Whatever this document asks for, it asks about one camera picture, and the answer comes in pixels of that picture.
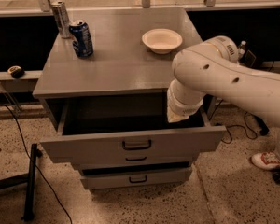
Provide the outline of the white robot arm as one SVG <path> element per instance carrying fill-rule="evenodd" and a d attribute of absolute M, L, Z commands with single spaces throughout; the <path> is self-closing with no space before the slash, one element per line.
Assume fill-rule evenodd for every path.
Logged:
<path fill-rule="evenodd" d="M 178 52 L 172 63 L 175 79 L 167 91 L 168 120 L 189 118 L 209 94 L 280 129 L 280 74 L 247 68 L 237 61 L 237 47 L 226 36 L 216 36 Z M 280 133 L 275 151 L 254 155 L 252 161 L 263 169 L 280 164 Z"/>

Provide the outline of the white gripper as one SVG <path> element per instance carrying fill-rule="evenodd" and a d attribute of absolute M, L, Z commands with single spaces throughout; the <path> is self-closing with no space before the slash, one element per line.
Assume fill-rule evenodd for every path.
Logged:
<path fill-rule="evenodd" d="M 194 115 L 203 104 L 204 94 L 193 90 L 167 92 L 167 104 L 171 109 L 167 110 L 169 123 L 186 120 Z"/>

